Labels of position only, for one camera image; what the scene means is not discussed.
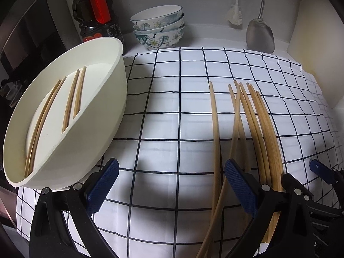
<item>metal spatula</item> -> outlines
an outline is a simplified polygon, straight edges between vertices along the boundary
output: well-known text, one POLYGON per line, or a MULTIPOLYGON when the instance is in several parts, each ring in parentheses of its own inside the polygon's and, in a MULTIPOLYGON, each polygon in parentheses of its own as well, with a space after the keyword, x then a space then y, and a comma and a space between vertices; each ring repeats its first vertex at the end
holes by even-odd
POLYGON ((271 28, 263 20, 264 4, 265 0, 261 0, 258 18, 251 20, 248 24, 246 44, 253 51, 273 53, 275 50, 275 41, 271 28))

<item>white bristles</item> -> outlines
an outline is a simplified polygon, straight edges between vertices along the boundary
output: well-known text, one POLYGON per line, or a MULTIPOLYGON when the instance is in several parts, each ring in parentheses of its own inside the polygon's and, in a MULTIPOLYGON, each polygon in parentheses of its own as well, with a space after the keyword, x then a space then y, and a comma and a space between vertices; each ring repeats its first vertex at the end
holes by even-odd
POLYGON ((226 19, 233 25, 239 26, 243 23, 243 18, 239 6, 233 5, 226 14, 226 19))

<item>chopstick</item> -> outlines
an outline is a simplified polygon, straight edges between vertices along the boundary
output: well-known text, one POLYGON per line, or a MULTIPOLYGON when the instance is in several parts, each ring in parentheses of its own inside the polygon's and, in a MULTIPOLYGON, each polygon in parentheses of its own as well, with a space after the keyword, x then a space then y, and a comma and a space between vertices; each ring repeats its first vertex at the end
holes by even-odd
POLYGON ((66 110, 65 110, 65 115, 63 119, 63 124, 62 124, 62 133, 66 130, 66 128, 69 125, 69 117, 71 115, 71 108, 72 108, 72 102, 73 102, 73 97, 74 97, 74 92, 75 92, 75 86, 76 82, 78 81, 80 70, 78 69, 75 73, 75 77, 71 86, 71 90, 69 92, 68 100, 67 100, 67 105, 66 105, 66 110))
MULTIPOLYGON (((211 217, 213 217, 216 204, 220 195, 220 168, 221 168, 221 161, 220 161, 220 134, 218 129, 218 117, 217 117, 217 107, 216 107, 216 100, 214 94, 213 83, 209 82, 209 89, 210 89, 210 102, 212 107, 212 120, 213 120, 213 136, 214 136, 214 182, 213 182, 213 199, 212 199, 212 212, 211 217)), ((211 246, 210 243, 209 248, 205 257, 211 253, 211 246)))
MULTIPOLYGON (((241 91, 239 89, 237 92, 237 97, 236 97, 236 104, 235 104, 235 111, 234 111, 235 115, 234 115, 233 135, 232 135, 232 142, 230 144, 229 158, 233 157, 233 155, 236 151, 236 146, 237 146, 237 142, 238 142, 239 117, 240 117, 240 94, 241 94, 241 91)), ((217 201, 214 215, 210 220, 210 225, 209 225, 207 234, 205 235, 205 238, 203 240, 201 248, 199 249, 199 251, 197 253, 196 258, 203 258, 207 252, 207 249, 208 249, 208 246, 209 246, 209 243, 211 241, 212 234, 213 234, 213 231, 215 228, 215 223, 218 220, 218 218, 220 217, 220 214, 221 214, 222 209, 223 209, 223 202, 224 202, 224 199, 226 196, 227 189, 228 189, 228 181, 227 181, 226 177, 224 176, 223 185, 222 185, 222 189, 220 192, 220 197, 217 201)))
POLYGON ((41 111, 40 116, 38 117, 35 129, 33 131, 32 137, 31 137, 29 151, 28 151, 28 154, 26 156, 25 174, 24 174, 25 177, 27 177, 28 175, 30 175, 32 173, 33 163, 34 163, 36 151, 37 151, 37 144, 38 144, 38 140, 39 140, 39 137, 41 135, 41 132, 42 132, 42 128, 43 128, 45 119, 48 115, 48 112, 51 108, 51 105, 54 102, 54 99, 55 99, 58 91, 60 90, 60 88, 61 88, 61 86, 65 80, 66 80, 66 77, 64 77, 63 80, 59 79, 58 82, 55 84, 53 90, 50 92, 50 95, 49 95, 47 101, 45 102, 45 104, 43 106, 43 109, 41 111))
POLYGON ((86 72, 86 66, 84 66, 82 71, 81 71, 78 89, 76 90, 75 105, 74 105, 74 116, 73 117, 76 117, 76 115, 80 111, 81 93, 82 93, 83 84, 84 84, 85 72, 86 72))
MULTIPOLYGON (((272 183, 271 185, 275 191, 282 191, 282 184, 281 184, 281 175, 283 173, 282 158, 281 158, 281 152, 278 147, 277 138, 275 135, 275 130, 273 128, 268 111, 263 103, 263 100, 259 92, 256 93, 252 85, 247 84, 247 86, 250 90, 253 103, 255 104, 258 118, 262 126, 264 140, 266 143, 267 156, 268 156, 269 164, 270 164, 271 183, 272 183)), ((267 243, 271 241, 272 235, 275 231, 275 228, 278 222, 278 218, 279 218, 279 213, 275 212, 272 215, 272 219, 269 224, 269 234, 268 234, 267 243)))
MULTIPOLYGON (((240 90, 239 84, 236 81, 234 81, 234 83, 235 83, 235 86, 237 88, 237 91, 240 90)), ((250 132, 251 132, 251 136, 252 136, 253 145, 255 147, 255 151, 256 151, 256 155, 257 155, 259 178, 260 178, 261 183, 265 183, 266 182, 266 175, 265 175, 263 155, 262 155, 261 148, 260 148, 258 133, 257 133, 256 127, 253 123, 253 117, 251 116, 251 112, 250 112, 250 109, 248 107, 248 103, 250 103, 250 101, 247 102, 245 97, 242 96, 241 97, 241 103, 242 103, 244 111, 245 111, 248 126, 250 128, 250 132)))
MULTIPOLYGON (((270 181, 270 170, 269 170, 269 163, 268 163, 268 158, 267 158, 267 153, 266 153, 266 148, 265 148, 265 143, 263 141, 262 133, 260 131, 260 127, 256 118, 256 114, 253 110, 251 101, 248 98, 248 95, 246 93, 246 90, 243 84, 241 82, 240 84, 238 84, 236 81, 234 81, 234 83, 237 88, 241 88, 244 95, 243 100, 245 102, 243 102, 243 106, 244 106, 245 114, 247 117, 247 121, 249 123, 252 140, 253 140, 253 144, 255 147, 256 155, 257 155, 260 184, 265 184, 270 181)), ((268 237, 269 237, 269 229, 265 233, 262 242, 263 243, 266 242, 268 240, 268 237)))
POLYGON ((254 127, 256 129, 256 132, 257 132, 257 136, 258 136, 258 141, 259 141, 259 147, 260 147, 260 151, 261 151, 261 154, 262 154, 262 158, 263 158, 263 168, 264 168, 264 172, 265 172, 265 182, 262 182, 261 181, 261 184, 269 184, 271 185, 271 176, 270 176, 270 169, 269 169, 269 159, 268 159, 268 156, 267 156, 267 152, 266 152, 266 147, 265 147, 265 143, 264 143, 264 140, 263 140, 263 135, 260 131, 260 127, 259 127, 259 123, 258 123, 258 120, 256 118, 256 114, 255 114, 255 111, 252 107, 252 104, 251 104, 251 101, 250 99, 248 98, 248 95, 246 93, 246 90, 243 86, 243 84, 240 82, 240 88, 244 94, 244 98, 247 102, 247 105, 248 105, 248 108, 249 108, 249 113, 252 117, 252 120, 253 120, 253 124, 254 124, 254 127))
MULTIPOLYGON (((235 99, 232 86, 229 84, 228 88, 229 88, 230 97, 232 98, 233 109, 235 109, 236 99, 235 99)), ((244 171, 247 173, 251 170, 251 168, 247 160, 246 135, 245 135, 244 125, 241 119, 241 115, 239 116, 239 137, 240 137, 240 144, 241 144, 241 149, 242 149, 241 156, 243 157, 242 168, 244 168, 244 171)), ((245 227, 246 227, 249 223, 249 215, 246 212, 244 212, 244 220, 245 220, 245 227)))

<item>plastic bottle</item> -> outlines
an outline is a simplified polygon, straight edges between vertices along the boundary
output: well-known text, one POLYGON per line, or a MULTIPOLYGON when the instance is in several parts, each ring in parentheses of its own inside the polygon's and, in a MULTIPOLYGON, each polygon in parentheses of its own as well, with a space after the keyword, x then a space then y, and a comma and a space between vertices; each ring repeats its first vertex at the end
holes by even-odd
POLYGON ((99 37, 115 37, 126 46, 118 24, 118 17, 112 9, 112 0, 73 0, 73 17, 79 22, 83 41, 99 37))

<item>checkered cloth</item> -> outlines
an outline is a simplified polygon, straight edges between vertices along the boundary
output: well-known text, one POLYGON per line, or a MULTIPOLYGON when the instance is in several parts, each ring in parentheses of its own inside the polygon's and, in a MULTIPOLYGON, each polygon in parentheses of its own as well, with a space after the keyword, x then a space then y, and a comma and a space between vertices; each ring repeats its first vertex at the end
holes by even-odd
MULTIPOLYGON (((332 186, 309 169, 317 158, 341 168, 330 110, 314 77, 299 63, 255 51, 170 48, 124 59, 128 78, 125 114, 113 142, 96 165, 119 161, 119 177, 92 218, 120 258, 195 257, 209 226, 213 183, 213 129, 209 81, 213 82, 224 164, 234 110, 228 84, 249 82, 263 95, 291 173, 317 202, 339 207, 332 186)), ((258 168, 241 109, 252 174, 258 168)), ((18 232, 29 239, 39 191, 21 187, 18 232)), ((70 214, 76 247, 87 254, 70 214)), ((229 189, 214 235, 213 257, 225 257, 244 230, 243 210, 229 189)))

